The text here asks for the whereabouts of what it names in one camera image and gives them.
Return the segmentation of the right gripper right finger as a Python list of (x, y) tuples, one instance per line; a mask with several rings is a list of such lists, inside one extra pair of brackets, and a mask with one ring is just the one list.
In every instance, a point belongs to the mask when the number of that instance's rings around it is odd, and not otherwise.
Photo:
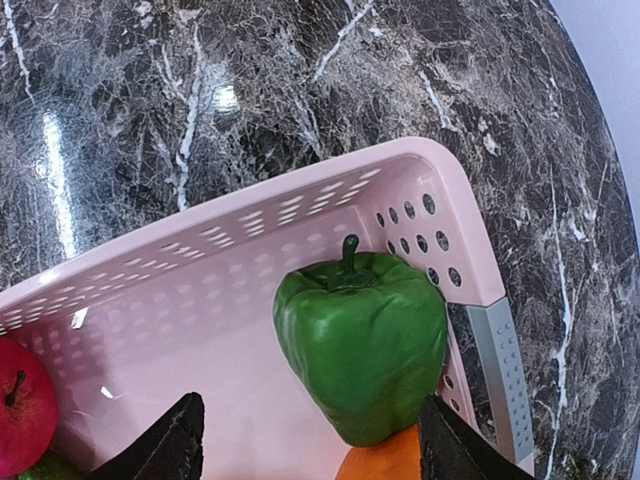
[(419, 414), (421, 478), (527, 480), (530, 475), (496, 451), (438, 395)]

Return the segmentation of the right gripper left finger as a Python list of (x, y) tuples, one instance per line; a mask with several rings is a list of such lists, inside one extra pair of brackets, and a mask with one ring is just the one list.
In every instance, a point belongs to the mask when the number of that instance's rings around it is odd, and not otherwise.
[(193, 479), (203, 473), (205, 407), (185, 394), (129, 447), (89, 474), (91, 479)]

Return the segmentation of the pink perforated plastic basket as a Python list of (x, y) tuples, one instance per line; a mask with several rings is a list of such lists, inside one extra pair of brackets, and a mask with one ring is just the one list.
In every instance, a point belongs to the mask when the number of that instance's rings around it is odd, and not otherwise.
[(1, 330), (55, 383), (54, 449), (90, 470), (175, 401), (205, 402), (207, 479), (331, 479), (347, 445), (289, 369), (271, 319), (284, 275), (356, 234), (396, 253), (468, 316), (480, 373), (449, 336), (443, 399), (478, 426), (486, 387), (499, 451), (526, 472), (534, 440), (515, 326), (467, 176), (443, 146), (403, 138), (190, 208), (1, 295)]

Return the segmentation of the green toy bell pepper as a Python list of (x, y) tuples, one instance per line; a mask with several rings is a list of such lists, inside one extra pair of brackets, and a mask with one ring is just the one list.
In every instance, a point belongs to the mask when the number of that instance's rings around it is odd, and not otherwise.
[(272, 317), (293, 372), (341, 439), (370, 447), (413, 426), (440, 383), (447, 308), (427, 275), (350, 234), (338, 260), (289, 272)]

